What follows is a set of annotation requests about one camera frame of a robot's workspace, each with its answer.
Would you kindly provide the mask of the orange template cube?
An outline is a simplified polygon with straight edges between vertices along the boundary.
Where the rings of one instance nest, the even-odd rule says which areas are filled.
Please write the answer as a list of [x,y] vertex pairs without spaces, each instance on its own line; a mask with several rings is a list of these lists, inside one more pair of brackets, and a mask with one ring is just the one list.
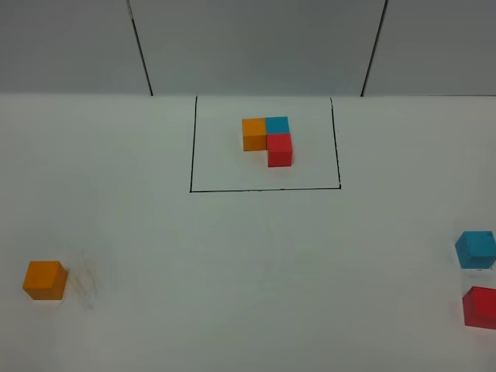
[[267,148],[265,118],[242,119],[243,150],[259,151]]

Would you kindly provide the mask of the blue template cube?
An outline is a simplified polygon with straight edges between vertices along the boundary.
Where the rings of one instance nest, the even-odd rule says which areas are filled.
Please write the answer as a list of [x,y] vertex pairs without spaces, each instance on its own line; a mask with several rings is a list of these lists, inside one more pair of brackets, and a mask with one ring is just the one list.
[[287,116],[266,117],[266,134],[285,134],[290,132],[289,120]]

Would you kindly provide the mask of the red template cube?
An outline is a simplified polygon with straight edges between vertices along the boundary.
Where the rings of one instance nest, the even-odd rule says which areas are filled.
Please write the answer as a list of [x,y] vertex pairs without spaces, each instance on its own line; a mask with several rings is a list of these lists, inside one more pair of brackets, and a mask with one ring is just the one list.
[[267,135],[268,167],[290,167],[293,159],[293,147],[290,133]]

